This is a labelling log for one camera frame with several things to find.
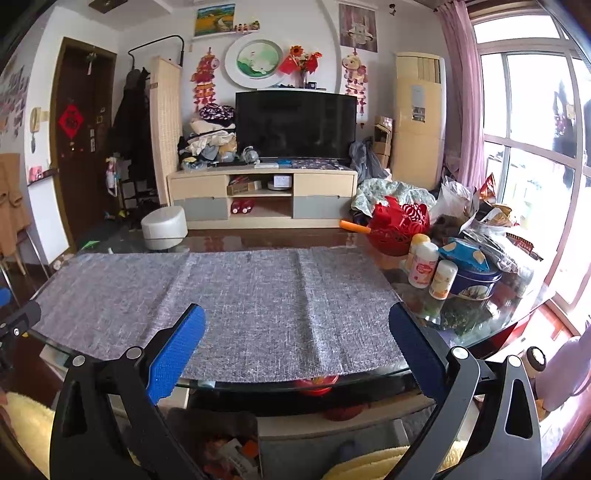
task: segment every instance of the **brown jacket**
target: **brown jacket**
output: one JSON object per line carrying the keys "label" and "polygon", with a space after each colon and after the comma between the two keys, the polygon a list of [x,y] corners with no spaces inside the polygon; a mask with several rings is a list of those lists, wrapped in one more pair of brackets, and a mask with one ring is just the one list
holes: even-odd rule
{"label": "brown jacket", "polygon": [[0,254],[12,255],[17,249],[17,233],[31,224],[22,203],[18,153],[0,154]]}

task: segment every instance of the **white stool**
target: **white stool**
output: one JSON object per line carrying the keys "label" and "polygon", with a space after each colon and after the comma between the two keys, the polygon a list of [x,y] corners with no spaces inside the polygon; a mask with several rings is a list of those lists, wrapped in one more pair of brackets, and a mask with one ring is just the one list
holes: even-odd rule
{"label": "white stool", "polygon": [[178,245],[188,233],[183,207],[163,207],[149,213],[142,218],[142,232],[150,250]]}

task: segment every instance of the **television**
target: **television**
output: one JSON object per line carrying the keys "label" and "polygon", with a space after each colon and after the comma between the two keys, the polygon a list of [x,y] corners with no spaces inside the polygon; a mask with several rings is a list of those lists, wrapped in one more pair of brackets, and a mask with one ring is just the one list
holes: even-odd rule
{"label": "television", "polygon": [[254,147],[261,158],[330,158],[349,161],[355,140],[357,99],[305,89],[236,94],[238,151]]}

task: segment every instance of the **glass coffee table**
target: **glass coffee table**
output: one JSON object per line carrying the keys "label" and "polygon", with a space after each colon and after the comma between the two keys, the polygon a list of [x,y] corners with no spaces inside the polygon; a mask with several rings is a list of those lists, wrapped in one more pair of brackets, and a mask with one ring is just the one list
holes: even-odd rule
{"label": "glass coffee table", "polygon": [[[220,252],[336,246],[363,248],[420,321],[437,330],[448,345],[465,346],[480,357],[496,351],[494,345],[491,345],[482,353],[483,345],[490,343],[490,339],[526,319],[553,296],[553,292],[542,285],[537,291],[521,299],[499,283],[488,300],[449,297],[447,300],[437,301],[430,297],[427,289],[420,290],[408,283],[405,271],[400,268],[400,258],[388,257],[378,252],[369,245],[364,235],[336,229],[191,231],[190,236],[177,239],[177,242],[177,245],[166,251]],[[147,248],[141,231],[121,229],[107,240],[87,246],[78,255],[153,252]],[[67,268],[67,261],[62,268]],[[65,368],[80,354],[34,330],[31,334],[67,355],[68,359],[63,365]],[[404,361],[368,372],[341,375],[332,389],[320,396],[307,392],[318,387],[302,386],[293,381],[229,383],[181,378],[177,386],[189,388],[191,401],[200,408],[214,411],[248,410],[257,416],[293,415],[350,407],[391,398],[417,388]]]}

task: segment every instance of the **gray plastic bag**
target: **gray plastic bag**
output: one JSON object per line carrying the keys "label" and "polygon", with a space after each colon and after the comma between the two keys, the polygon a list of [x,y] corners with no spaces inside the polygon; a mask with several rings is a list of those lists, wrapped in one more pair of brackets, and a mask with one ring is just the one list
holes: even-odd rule
{"label": "gray plastic bag", "polygon": [[351,143],[349,147],[349,156],[351,157],[351,168],[357,171],[357,185],[368,179],[384,179],[388,176],[382,166],[379,164],[378,157],[375,156],[371,148],[372,138],[357,140]]}

